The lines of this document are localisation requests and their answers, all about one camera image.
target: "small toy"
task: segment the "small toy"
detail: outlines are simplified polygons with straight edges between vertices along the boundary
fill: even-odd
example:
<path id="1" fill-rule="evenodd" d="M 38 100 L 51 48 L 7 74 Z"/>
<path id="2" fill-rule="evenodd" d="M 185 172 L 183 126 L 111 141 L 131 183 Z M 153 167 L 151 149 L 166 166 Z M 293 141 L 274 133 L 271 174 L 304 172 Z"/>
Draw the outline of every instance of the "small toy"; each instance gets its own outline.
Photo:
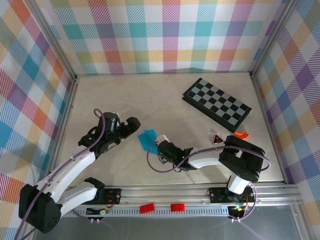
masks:
<path id="1" fill-rule="evenodd" d="M 246 140 L 249 137 L 249 133 L 246 132 L 235 132 L 234 135 L 242 140 Z"/>
<path id="2" fill-rule="evenodd" d="M 171 212 L 185 212 L 186 205 L 184 203 L 171 204 Z"/>
<path id="3" fill-rule="evenodd" d="M 153 203 L 140 206 L 139 208 L 140 208 L 140 214 L 146 214 L 146 213 L 154 212 L 156 210 L 155 205 Z"/>
<path id="4" fill-rule="evenodd" d="M 144 130 L 144 133 L 138 135 L 138 139 L 141 143 L 141 146 L 143 150 L 145 150 L 146 152 L 148 151 L 150 146 L 155 142 L 156 138 L 157 138 L 157 134 L 154 129 Z M 156 154 L 156 155 L 158 154 L 156 145 L 151 148 L 150 153 Z"/>
<path id="5" fill-rule="evenodd" d="M 213 144 L 219 144 L 222 142 L 223 142 L 223 139 L 216 134 L 213 138 Z"/>

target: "robotic arm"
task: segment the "robotic arm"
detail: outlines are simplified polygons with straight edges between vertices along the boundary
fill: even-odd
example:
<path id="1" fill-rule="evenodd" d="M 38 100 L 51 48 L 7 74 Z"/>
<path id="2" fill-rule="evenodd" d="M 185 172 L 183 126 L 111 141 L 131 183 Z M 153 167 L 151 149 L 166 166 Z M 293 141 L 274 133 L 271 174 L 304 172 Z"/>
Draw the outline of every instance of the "robotic arm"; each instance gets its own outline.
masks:
<path id="1" fill-rule="evenodd" d="M 87 166 L 97 160 L 101 154 L 107 152 L 110 149 L 110 145 L 119 145 L 123 139 L 126 139 L 137 131 L 141 124 L 135 117 L 128 118 L 126 120 L 127 124 L 125 124 L 124 122 L 120 122 L 116 113 L 105 112 L 99 118 L 98 126 L 93 127 L 78 142 L 79 146 L 75 153 L 85 150 L 98 139 L 103 131 L 102 118 L 105 120 L 104 133 L 96 145 L 81 155 L 73 154 L 72 158 L 73 156 L 77 157 L 73 158 L 69 165 L 62 170 L 59 170 L 59 167 L 57 167 L 35 186 L 27 184 L 21 189 L 18 213 L 21 219 L 25 216 L 28 207 L 40 189 L 49 183 L 49 179 L 54 174 L 56 176 L 53 181 L 40 194 L 26 219 L 27 223 L 43 233 L 50 232 L 64 214 L 78 205 L 91 200 L 99 201 L 105 197 L 105 185 L 92 177 L 87 178 L 74 188 L 66 189 Z"/>
<path id="2" fill-rule="evenodd" d="M 232 171 L 225 192 L 222 193 L 228 199 L 238 202 L 243 197 L 243 192 L 250 182 L 257 182 L 262 170 L 265 152 L 249 142 L 246 142 L 236 136 L 228 136 L 222 143 L 217 144 L 218 150 L 208 150 L 208 148 L 187 148 L 180 149 L 173 143 L 163 140 L 158 142 L 158 158 L 165 164 L 167 162 L 177 166 L 184 158 L 187 158 L 178 168 L 183 171 L 196 170 L 205 166 L 224 165 Z M 239 149 L 252 151 L 257 155 L 243 151 L 240 156 Z"/>

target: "orange object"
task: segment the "orange object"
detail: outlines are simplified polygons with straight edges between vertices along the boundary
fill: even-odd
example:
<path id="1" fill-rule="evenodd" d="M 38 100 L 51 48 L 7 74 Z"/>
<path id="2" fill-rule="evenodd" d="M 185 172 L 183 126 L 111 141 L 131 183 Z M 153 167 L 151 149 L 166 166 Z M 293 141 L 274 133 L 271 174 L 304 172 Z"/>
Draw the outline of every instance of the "orange object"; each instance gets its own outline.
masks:
<path id="1" fill-rule="evenodd" d="M 246 140 L 249 137 L 249 134 L 246 132 L 235 132 L 234 135 L 242 140 Z"/>

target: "plaid wall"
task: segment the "plaid wall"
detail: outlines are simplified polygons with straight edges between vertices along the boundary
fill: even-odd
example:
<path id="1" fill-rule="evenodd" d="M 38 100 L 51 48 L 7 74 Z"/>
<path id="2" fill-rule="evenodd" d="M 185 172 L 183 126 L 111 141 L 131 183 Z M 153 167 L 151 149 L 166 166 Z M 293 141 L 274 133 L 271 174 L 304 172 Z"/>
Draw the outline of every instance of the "plaid wall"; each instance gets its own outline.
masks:
<path id="1" fill-rule="evenodd" d="M 267 41 L 268 41 L 270 35 L 272 34 L 272 32 L 273 32 L 273 30 L 274 30 L 274 28 L 276 26 L 276 23 L 279 20 L 279 17 L 281 16 L 281 13 L 282 13 L 283 9 L 286 6 L 287 1 L 288 0 L 281 0 L 281 3 L 279 5 L 278 9 L 276 10 L 276 13 L 274 14 L 272 21 L 271 21 L 267 31 L 265 32 L 257 51 L 255 52 L 255 55 L 253 57 L 253 61 L 251 62 L 251 65 L 250 65 L 249 70 L 248 70 L 249 72 L 251 72 L 252 69 L 254 68 L 254 66 L 256 65 L 256 63 L 257 63 L 257 61 L 258 61 L 258 59 L 259 59 L 259 57 L 261 55 L 262 50 L 266 46 Z"/>
<path id="2" fill-rule="evenodd" d="M 285 0 L 37 2 L 78 73 L 132 74 L 247 72 Z"/>
<path id="3" fill-rule="evenodd" d="M 0 240 L 12 240 L 20 189 L 43 177 L 71 81 L 23 0 L 0 6 Z"/>
<path id="4" fill-rule="evenodd" d="M 257 74 L 291 183 L 320 239 L 320 0 L 300 0 Z"/>

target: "red block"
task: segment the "red block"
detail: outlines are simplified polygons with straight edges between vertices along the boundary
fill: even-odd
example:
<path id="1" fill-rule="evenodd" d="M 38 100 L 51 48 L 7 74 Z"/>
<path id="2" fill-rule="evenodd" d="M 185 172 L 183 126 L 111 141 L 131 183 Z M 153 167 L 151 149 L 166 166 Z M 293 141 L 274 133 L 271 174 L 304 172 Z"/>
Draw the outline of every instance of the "red block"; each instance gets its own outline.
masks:
<path id="1" fill-rule="evenodd" d="M 140 214 L 145 214 L 145 213 L 153 212 L 153 211 L 155 211 L 155 210 L 156 210 L 156 208 L 155 208 L 155 205 L 154 205 L 153 203 L 140 206 Z"/>
<path id="2" fill-rule="evenodd" d="M 186 206 L 184 203 L 171 204 L 171 212 L 185 212 Z"/>

